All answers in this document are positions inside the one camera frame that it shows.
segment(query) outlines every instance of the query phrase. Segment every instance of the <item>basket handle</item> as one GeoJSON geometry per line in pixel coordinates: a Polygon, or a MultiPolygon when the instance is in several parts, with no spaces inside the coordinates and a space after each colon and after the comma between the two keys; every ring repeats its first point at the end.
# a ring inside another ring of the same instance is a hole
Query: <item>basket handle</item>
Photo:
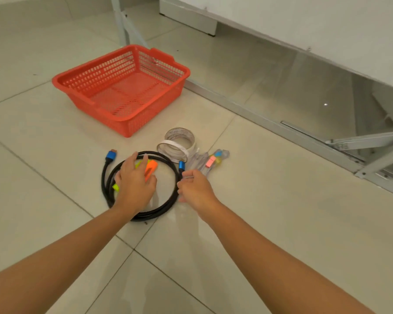
{"type": "Polygon", "coordinates": [[[150,56],[168,64],[173,64],[175,62],[175,59],[172,55],[166,54],[157,48],[150,49],[150,56]]]}

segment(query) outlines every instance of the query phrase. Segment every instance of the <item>coiled cable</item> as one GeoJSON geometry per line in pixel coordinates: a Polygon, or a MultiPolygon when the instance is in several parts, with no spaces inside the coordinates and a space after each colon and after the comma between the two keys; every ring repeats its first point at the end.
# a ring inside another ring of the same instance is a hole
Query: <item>coiled cable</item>
{"type": "MultiPolygon", "coordinates": [[[[181,180],[181,175],[176,169],[174,163],[167,156],[159,152],[142,151],[138,153],[137,159],[142,159],[144,154],[148,154],[149,159],[156,160],[168,165],[168,167],[170,167],[175,173],[176,183],[172,195],[163,205],[151,211],[139,212],[137,215],[133,217],[132,219],[133,222],[145,222],[147,220],[157,218],[162,214],[164,214],[165,212],[167,212],[173,206],[173,204],[176,202],[178,198],[177,183],[181,180]]],[[[124,163],[124,161],[122,161],[117,166],[115,166],[115,168],[110,172],[108,179],[105,181],[106,170],[108,169],[108,166],[112,162],[113,159],[110,159],[108,157],[106,158],[105,165],[103,166],[103,170],[102,170],[102,179],[101,179],[102,193],[105,196],[105,200],[108,203],[109,208],[111,208],[115,204],[115,196],[114,196],[115,190],[112,188],[112,186],[115,185],[115,175],[121,169],[121,166],[124,163]]]]}

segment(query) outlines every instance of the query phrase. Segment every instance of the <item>white tiled floor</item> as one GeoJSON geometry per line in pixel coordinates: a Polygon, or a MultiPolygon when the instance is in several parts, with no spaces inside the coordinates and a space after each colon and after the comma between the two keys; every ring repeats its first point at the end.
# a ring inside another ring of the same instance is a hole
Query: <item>white tiled floor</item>
{"type": "MultiPolygon", "coordinates": [[[[272,97],[259,86],[270,85],[266,77],[286,73],[276,62],[286,66],[295,59],[249,36],[236,40],[227,28],[225,38],[215,38],[220,47],[211,57],[204,48],[213,38],[152,17],[152,7],[136,11],[137,20],[149,15],[137,23],[149,43],[176,51],[178,61],[188,59],[186,50],[194,48],[194,60],[188,62],[195,77],[253,108],[262,108],[260,103],[272,97]],[[245,62],[227,64],[233,62],[233,48],[247,53],[245,62]],[[253,51],[265,53],[266,48],[268,54],[257,64],[253,51]]],[[[116,48],[111,14],[0,38],[0,269],[106,209],[99,179],[108,150],[118,149],[120,161],[135,150],[155,149],[168,129],[182,126],[195,133],[201,150],[231,151],[231,158],[210,175],[225,204],[373,310],[393,313],[392,194],[187,90],[133,137],[121,137],[77,110],[49,82],[53,75],[116,48]]],[[[347,98],[339,91],[337,100],[338,91],[325,90],[332,81],[346,84],[343,72],[326,70],[328,78],[311,75],[322,84],[316,92],[335,101],[347,98]]],[[[312,71],[301,67],[297,73],[312,71]]],[[[309,84],[293,81],[294,88],[309,84]]],[[[283,97],[289,105],[270,110],[294,113],[291,104],[298,96],[279,88],[276,92],[273,97],[283,97]]],[[[335,108],[335,114],[344,112],[335,108]]],[[[313,125],[318,128],[320,122],[313,125]]],[[[173,177],[163,166],[157,177],[162,202],[173,189],[173,177]]],[[[86,311],[267,312],[214,233],[183,204],[156,222],[126,225],[50,312],[86,311]],[[136,252],[130,254],[131,248],[136,252]]]]}

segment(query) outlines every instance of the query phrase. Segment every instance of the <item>left hand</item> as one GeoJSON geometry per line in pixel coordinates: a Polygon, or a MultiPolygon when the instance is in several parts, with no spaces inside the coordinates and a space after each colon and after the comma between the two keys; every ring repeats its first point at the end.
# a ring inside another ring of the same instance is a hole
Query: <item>left hand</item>
{"type": "Polygon", "coordinates": [[[119,186],[118,196],[114,208],[122,209],[131,214],[131,218],[142,211],[150,202],[156,191],[157,178],[151,175],[145,181],[145,169],[147,167],[148,155],[145,154],[140,165],[135,168],[135,160],[138,153],[134,152],[127,158],[121,169],[115,175],[115,182],[119,186]]]}

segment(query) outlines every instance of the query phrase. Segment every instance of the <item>right hand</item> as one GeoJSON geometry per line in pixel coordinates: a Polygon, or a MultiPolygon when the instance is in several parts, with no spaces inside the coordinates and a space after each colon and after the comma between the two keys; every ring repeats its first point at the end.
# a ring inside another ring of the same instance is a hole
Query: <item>right hand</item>
{"type": "Polygon", "coordinates": [[[178,193],[182,195],[179,201],[188,203],[201,218],[213,206],[220,204],[214,195],[210,182],[199,170],[184,171],[182,176],[183,179],[178,182],[178,193]]]}

